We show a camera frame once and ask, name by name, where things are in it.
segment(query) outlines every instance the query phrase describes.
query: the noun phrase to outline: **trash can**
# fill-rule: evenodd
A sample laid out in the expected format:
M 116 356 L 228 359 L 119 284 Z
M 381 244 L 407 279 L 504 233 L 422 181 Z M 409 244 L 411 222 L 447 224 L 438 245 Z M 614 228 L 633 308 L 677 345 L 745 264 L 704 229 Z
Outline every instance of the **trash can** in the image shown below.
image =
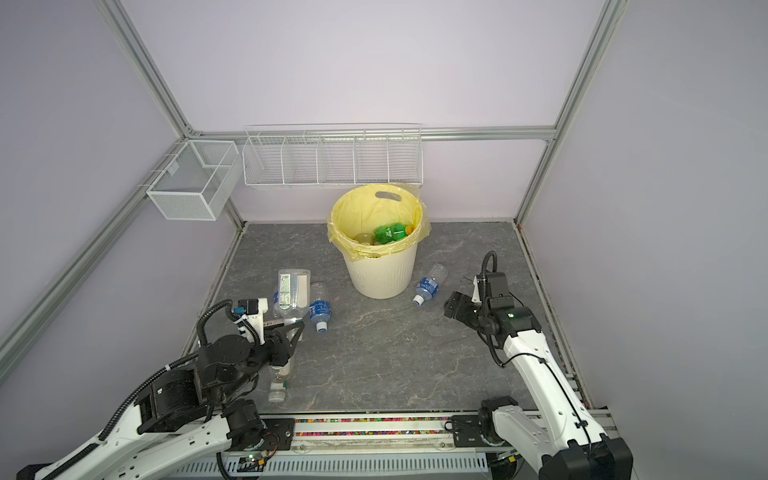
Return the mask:
M 408 287 L 416 248 L 432 229 L 424 204 L 404 187 L 357 187 L 339 198 L 328 216 L 328 240 L 344 256 L 357 291 L 370 298 L 390 298 Z M 413 232 L 384 245 L 368 246 L 354 240 L 361 233 L 373 233 L 377 227 L 393 223 L 413 225 Z

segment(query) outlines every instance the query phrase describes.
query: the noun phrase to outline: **yellow plastic bag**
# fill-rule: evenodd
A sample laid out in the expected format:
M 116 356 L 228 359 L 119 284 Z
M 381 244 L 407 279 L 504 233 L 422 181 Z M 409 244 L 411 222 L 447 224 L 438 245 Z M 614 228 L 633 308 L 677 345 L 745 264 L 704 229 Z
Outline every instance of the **yellow plastic bag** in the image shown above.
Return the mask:
M 422 241 L 432 226 L 425 205 L 414 195 L 418 189 L 409 187 L 373 184 L 350 190 L 339 198 L 328 216 L 328 240 L 351 260 L 380 258 Z M 376 228 L 392 223 L 413 225 L 413 233 L 384 245 L 361 245 L 354 240 L 361 233 L 373 233 Z

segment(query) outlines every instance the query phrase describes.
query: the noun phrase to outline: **trash can handle hole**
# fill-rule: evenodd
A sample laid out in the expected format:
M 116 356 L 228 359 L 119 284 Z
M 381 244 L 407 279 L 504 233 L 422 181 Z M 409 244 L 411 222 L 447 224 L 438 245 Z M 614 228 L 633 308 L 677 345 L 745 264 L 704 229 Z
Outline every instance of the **trash can handle hole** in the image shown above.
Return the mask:
M 401 201 L 402 197 L 392 192 L 376 192 L 378 198 L 388 198 L 390 200 Z

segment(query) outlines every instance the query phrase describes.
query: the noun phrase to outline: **white wire basket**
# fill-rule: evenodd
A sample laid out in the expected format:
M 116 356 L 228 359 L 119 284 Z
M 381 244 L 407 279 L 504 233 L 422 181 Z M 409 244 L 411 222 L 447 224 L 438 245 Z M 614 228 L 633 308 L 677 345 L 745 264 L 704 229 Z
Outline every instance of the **white wire basket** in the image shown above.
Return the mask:
M 249 134 L 243 146 L 251 187 L 423 183 L 421 134 Z
M 147 189 L 168 220 L 216 220 L 242 173 L 233 141 L 189 140 Z

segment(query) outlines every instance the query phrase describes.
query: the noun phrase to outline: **plastic bottle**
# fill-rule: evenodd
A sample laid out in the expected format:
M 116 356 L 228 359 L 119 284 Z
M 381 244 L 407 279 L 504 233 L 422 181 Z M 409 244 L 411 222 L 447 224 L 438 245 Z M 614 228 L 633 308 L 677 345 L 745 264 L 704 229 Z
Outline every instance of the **plastic bottle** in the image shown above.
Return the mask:
M 413 304 L 421 306 L 427 300 L 431 300 L 437 293 L 440 283 L 445 281 L 448 276 L 448 269 L 440 263 L 435 263 L 429 269 L 427 276 L 422 278 L 419 285 L 416 286 L 416 295 L 413 297 Z
M 310 320 L 313 321 L 318 332 L 325 333 L 328 330 L 328 322 L 331 320 L 331 304 L 328 303 L 326 284 L 315 282 L 310 285 L 310 292 L 312 297 Z
M 270 382 L 270 394 L 267 396 L 267 400 L 272 403 L 284 402 L 286 399 L 286 381 L 290 376 L 290 360 L 285 366 L 272 367 L 272 381 Z
M 277 310 L 290 325 L 310 311 L 310 271 L 298 268 L 277 272 Z
M 355 241 L 357 243 L 361 243 L 362 245 L 373 245 L 373 234 L 372 233 L 361 233 L 357 237 L 355 237 Z
M 392 225 L 384 225 L 373 231 L 376 236 L 376 241 L 382 245 L 389 242 L 396 242 L 402 240 L 408 236 L 406 233 L 406 226 L 402 223 L 393 223 Z

